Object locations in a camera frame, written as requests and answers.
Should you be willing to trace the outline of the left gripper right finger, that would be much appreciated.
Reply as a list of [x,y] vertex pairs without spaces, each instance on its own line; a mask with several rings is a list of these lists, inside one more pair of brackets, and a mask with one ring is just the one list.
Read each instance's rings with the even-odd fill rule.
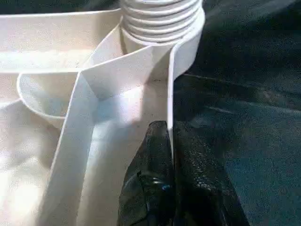
[[204,136],[185,122],[173,128],[180,222],[188,226],[247,226],[231,180]]

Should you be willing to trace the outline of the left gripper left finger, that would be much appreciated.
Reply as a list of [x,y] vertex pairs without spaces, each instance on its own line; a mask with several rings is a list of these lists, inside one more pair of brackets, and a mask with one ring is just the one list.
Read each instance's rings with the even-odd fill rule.
[[168,226],[175,210],[174,168],[167,124],[153,121],[127,168],[119,226]]

